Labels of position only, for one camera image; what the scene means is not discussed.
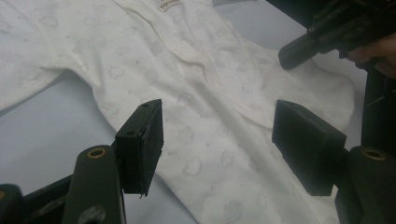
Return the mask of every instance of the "clothing label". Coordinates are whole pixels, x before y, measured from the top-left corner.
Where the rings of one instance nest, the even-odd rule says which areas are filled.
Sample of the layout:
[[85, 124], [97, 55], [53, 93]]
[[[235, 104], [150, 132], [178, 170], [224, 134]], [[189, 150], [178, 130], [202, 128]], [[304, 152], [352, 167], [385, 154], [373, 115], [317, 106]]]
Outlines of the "clothing label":
[[180, 0], [157, 0], [157, 8], [161, 12], [165, 12], [169, 7], [172, 7], [177, 4], [181, 4]]

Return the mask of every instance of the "patterned fabric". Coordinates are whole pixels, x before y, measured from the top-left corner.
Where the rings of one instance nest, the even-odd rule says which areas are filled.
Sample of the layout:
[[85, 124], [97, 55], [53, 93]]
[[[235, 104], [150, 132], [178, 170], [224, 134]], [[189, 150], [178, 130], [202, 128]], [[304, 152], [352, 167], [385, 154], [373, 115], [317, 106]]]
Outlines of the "patterned fabric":
[[283, 71], [276, 51], [247, 41], [209, 0], [165, 12], [158, 2], [0, 1], [0, 109], [64, 69], [92, 87], [115, 130], [162, 98], [157, 174], [200, 223], [336, 223], [333, 200], [304, 192], [271, 129], [277, 99], [344, 129], [350, 81], [311, 62]]

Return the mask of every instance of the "white fabric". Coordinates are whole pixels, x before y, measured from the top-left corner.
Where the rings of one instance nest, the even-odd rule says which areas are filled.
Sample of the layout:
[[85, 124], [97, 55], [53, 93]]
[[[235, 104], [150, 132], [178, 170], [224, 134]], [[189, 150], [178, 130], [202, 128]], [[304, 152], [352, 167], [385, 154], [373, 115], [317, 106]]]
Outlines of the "white fabric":
[[157, 2], [0, 1], [0, 109], [66, 68], [115, 130], [162, 98], [157, 174], [200, 223], [336, 223], [333, 201], [304, 192], [270, 135], [279, 98], [344, 129], [350, 81], [312, 62], [283, 71], [276, 51], [239, 35], [209, 0], [165, 12]]

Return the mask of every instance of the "gray surface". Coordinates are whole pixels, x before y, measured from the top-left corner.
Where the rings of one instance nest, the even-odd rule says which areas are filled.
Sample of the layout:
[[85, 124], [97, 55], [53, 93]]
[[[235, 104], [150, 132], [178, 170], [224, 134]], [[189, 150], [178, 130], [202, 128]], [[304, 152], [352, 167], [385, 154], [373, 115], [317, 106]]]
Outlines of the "gray surface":
[[[248, 39], [279, 49], [304, 33], [296, 22], [264, 1], [217, 7], [220, 14]], [[317, 57], [356, 85], [357, 110], [346, 133], [347, 147], [359, 144], [362, 90], [365, 76], [336, 54]], [[24, 194], [73, 172], [78, 153], [111, 144], [115, 132], [93, 100], [90, 88], [71, 72], [24, 103], [0, 112], [0, 183], [21, 186]], [[126, 196], [128, 223], [196, 223], [184, 205], [158, 176], [147, 198]]]

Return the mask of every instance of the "human hand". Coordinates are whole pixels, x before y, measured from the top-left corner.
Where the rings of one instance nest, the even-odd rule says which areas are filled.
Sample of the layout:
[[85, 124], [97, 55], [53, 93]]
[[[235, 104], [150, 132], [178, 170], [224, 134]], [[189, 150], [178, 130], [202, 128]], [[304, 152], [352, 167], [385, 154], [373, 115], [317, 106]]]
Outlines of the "human hand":
[[396, 79], [396, 34], [354, 49], [347, 58], [355, 63], [367, 63], [378, 58], [375, 68], [385, 76]]

